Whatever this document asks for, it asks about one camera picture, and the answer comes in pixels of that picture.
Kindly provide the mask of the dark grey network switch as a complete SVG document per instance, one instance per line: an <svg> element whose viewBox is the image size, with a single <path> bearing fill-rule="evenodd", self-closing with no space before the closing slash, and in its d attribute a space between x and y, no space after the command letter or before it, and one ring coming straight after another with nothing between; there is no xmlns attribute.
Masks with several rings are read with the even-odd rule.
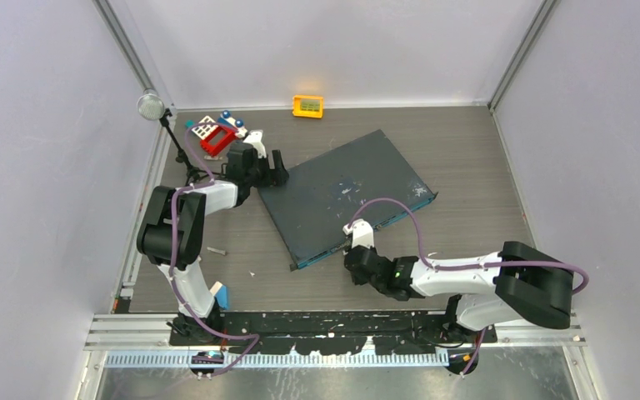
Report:
<svg viewBox="0 0 640 400"><path fill-rule="evenodd" d="M384 228L437 196L381 130L289 169L281 187L260 189L295 271L350 244L343 232L356 211Z"/></svg>

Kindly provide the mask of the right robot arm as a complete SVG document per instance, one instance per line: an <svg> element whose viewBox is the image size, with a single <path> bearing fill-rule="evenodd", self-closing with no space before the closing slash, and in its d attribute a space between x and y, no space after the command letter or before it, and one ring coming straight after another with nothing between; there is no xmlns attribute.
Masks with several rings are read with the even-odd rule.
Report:
<svg viewBox="0 0 640 400"><path fill-rule="evenodd" d="M442 330L454 342L495 323L523 319L533 325L566 329L577 269L521 242L505 242L484 256L421 260L389 259L375 248L356 246L344 255L356 285L369 284L398 301L449 295Z"/></svg>

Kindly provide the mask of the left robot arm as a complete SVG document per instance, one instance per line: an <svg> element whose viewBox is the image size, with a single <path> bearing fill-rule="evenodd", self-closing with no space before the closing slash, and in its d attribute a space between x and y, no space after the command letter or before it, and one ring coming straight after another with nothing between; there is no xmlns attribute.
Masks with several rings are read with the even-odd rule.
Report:
<svg viewBox="0 0 640 400"><path fill-rule="evenodd" d="M289 179L281 151L261 156L257 146L234 142L218 176L184 187L157 186L137 234L137 250L162 272L177 300L172 328L203 345L231 336L200 266L207 216L241 206L254 188L280 188Z"/></svg>

